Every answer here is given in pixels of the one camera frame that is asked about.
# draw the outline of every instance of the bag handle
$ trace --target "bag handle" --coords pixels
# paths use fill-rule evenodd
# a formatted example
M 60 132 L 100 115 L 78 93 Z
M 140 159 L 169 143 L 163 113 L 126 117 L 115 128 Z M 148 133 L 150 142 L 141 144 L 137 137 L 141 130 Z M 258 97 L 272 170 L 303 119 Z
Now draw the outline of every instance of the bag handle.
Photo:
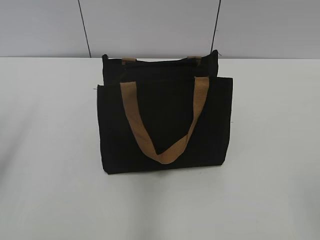
M 122 59 L 121 59 L 121 64 L 122 65 L 126 65 L 126 63 L 135 63 L 137 61 L 137 59 L 136 58 L 134 58 L 134 57 L 123 57 Z
M 209 89 L 209 77 L 194 77 L 193 120 L 189 131 L 184 137 L 175 142 L 161 154 L 156 153 L 152 140 L 142 122 L 137 99 L 136 82 L 121 82 L 120 88 L 125 115 L 141 151 L 147 157 L 161 164 L 170 164 L 174 162 L 185 151 L 198 118 L 204 108 Z

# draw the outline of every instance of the tote bag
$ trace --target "tote bag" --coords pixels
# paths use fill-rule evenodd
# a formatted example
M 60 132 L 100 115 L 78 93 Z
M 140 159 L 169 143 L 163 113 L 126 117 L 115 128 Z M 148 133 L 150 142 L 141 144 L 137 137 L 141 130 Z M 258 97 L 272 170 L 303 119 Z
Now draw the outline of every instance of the tote bag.
M 217 77 L 216 50 L 173 61 L 102 61 L 97 116 L 108 174 L 222 165 L 233 79 Z

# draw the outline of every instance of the black line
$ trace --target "black line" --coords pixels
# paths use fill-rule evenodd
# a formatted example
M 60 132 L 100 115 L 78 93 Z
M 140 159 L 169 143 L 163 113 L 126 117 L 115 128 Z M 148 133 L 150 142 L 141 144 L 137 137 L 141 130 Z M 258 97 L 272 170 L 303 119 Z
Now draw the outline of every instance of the black line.
M 219 17 L 219 12 L 220 12 L 220 5 L 221 5 L 221 0 L 219 0 L 218 11 L 216 12 L 216 19 L 215 19 L 215 25 L 214 25 L 214 31 L 213 31 L 213 37 L 212 37 L 212 43 L 211 43 L 210 53 L 212 53 L 212 48 L 214 47 L 214 40 L 215 40 L 217 23 L 218 23 L 218 17 Z
M 90 47 L 89 47 L 89 42 L 88 42 L 87 31 L 86 31 L 86 27 L 85 27 L 84 16 L 82 15 L 82 10 L 81 10 L 81 6 L 80 6 L 80 0 L 78 0 L 78 4 L 79 4 L 81 19 L 82 19 L 82 25 L 83 25 L 83 30 L 84 30 L 86 45 L 88 46 L 89 56 L 90 56 L 90 58 L 91 58 L 91 51 L 90 51 Z

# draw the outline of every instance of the tan strap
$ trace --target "tan strap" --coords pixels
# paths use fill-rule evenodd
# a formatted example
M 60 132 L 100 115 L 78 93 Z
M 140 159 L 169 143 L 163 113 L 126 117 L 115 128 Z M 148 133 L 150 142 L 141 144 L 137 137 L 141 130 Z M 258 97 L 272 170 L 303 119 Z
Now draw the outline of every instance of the tan strap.
M 142 122 L 138 106 L 136 82 L 121 82 L 120 88 L 125 115 L 141 151 L 159 163 L 170 164 L 174 162 L 185 151 L 198 118 L 204 108 L 209 89 L 209 77 L 194 78 L 193 121 L 190 129 L 184 137 L 161 154 L 156 153 L 152 140 Z
M 130 62 L 131 62 L 131 63 L 134 63 L 135 61 L 137 61 L 137 59 L 134 58 L 134 57 L 123 57 L 121 64 L 122 64 L 122 65 L 126 65 L 127 62 L 129 62 L 129 63 L 130 63 Z
M 201 63 L 201 56 L 188 56 L 187 57 L 188 59 L 195 59 L 196 60 L 196 63 L 197 63 L 197 65 L 200 65 L 200 63 Z

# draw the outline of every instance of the white table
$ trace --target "white table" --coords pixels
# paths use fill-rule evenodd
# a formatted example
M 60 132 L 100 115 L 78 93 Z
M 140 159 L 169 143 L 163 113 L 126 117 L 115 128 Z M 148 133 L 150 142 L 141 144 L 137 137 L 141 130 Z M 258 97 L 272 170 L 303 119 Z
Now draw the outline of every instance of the white table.
M 221 167 L 107 175 L 102 61 L 0 58 L 1 240 L 319 240 L 320 60 L 221 59 Z

